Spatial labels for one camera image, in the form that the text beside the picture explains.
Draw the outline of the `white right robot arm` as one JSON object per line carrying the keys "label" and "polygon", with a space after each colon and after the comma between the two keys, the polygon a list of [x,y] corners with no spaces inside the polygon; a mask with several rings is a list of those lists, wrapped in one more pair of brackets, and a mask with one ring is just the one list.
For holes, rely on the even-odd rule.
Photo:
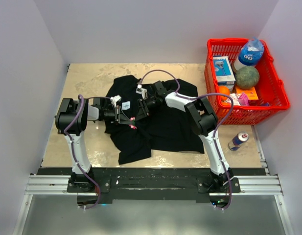
{"label": "white right robot arm", "polygon": [[170,108],[185,112],[191,130],[202,141],[209,158],[211,170],[209,188],[217,192],[224,192],[227,189],[231,195],[233,173],[221,148],[218,117],[207,98],[210,94],[190,97],[177,91],[167,91],[160,81],[154,83],[154,86],[155,97],[154,101],[151,101],[147,90],[142,87],[142,82],[138,82],[136,93],[142,95],[142,103],[147,107],[150,104],[166,104]]}

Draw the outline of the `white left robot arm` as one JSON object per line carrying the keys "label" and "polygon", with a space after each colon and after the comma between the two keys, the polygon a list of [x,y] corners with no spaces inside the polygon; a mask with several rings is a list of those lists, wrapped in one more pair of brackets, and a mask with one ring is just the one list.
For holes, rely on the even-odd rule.
{"label": "white left robot arm", "polygon": [[64,135],[72,160],[72,174],[69,186],[84,192],[100,193],[109,183],[101,183],[94,178],[93,167],[88,158],[85,145],[85,130],[88,121],[107,121],[113,124],[134,126],[134,118],[127,117],[117,102],[119,95],[114,97],[84,98],[79,95],[77,100],[63,98],[55,116],[58,134]]}

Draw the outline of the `black garment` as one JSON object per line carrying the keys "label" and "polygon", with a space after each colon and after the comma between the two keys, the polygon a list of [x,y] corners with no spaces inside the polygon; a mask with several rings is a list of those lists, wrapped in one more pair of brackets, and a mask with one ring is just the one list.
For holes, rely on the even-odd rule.
{"label": "black garment", "polygon": [[[138,79],[132,75],[114,79],[107,96],[121,96],[120,106],[129,118],[137,116],[138,99],[136,93]],[[136,122],[136,129],[128,125],[105,123],[107,134],[120,151],[120,165],[150,158],[152,150],[204,153],[200,138],[189,125],[185,112],[161,105],[149,117]]]}

